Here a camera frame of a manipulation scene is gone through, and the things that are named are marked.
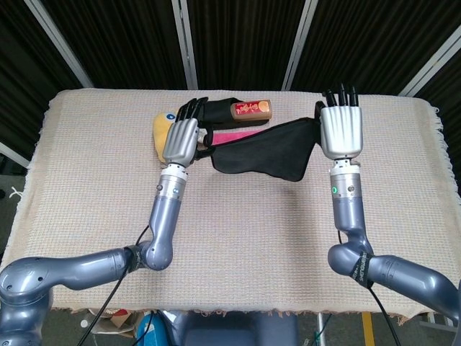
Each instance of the pink object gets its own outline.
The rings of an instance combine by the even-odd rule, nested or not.
[[[213,145],[223,144],[227,142],[234,141],[236,139],[248,137],[254,135],[261,131],[243,131],[243,132],[234,132],[234,133],[214,133],[213,134]]]

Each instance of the yellow plush toy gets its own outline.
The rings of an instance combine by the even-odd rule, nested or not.
[[[166,143],[166,137],[171,124],[174,123],[176,115],[173,113],[160,113],[153,119],[152,133],[153,142],[156,147],[158,159],[165,162],[164,159],[164,148]]]

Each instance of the beige towel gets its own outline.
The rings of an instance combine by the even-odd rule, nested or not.
[[[313,116],[319,94],[138,91],[60,93],[47,112],[4,264],[23,256],[67,257],[133,244],[147,224],[160,164],[152,119],[193,97],[270,99],[269,126]],[[376,254],[395,254],[461,278],[461,212],[433,108],[419,99],[360,96],[362,184]],[[300,182],[264,174],[225,175],[209,159],[189,169],[163,272],[129,275],[110,307],[281,311],[378,311],[372,296],[334,273],[338,239],[331,207],[331,161],[314,149]],[[54,307],[100,307],[113,283],[55,289]],[[426,307],[375,286],[389,313]]]

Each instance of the black curtain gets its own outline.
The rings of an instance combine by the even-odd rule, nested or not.
[[[461,24],[461,1],[320,0],[292,90],[398,94]]]
[[[445,64],[415,96],[440,109],[444,137],[461,195],[461,51]]]
[[[188,0],[200,89],[280,90],[304,0]]]
[[[81,87],[23,1],[0,2],[0,141],[30,159],[48,102]]]
[[[171,0],[42,0],[95,87],[186,89]]]

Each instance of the blue object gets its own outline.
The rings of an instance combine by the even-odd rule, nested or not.
[[[151,315],[145,315],[139,323],[138,332],[136,338],[140,338],[146,330]],[[154,314],[152,317],[151,325],[146,335],[138,343],[139,346],[169,346],[168,338],[166,337],[165,324],[162,318],[158,314]]]

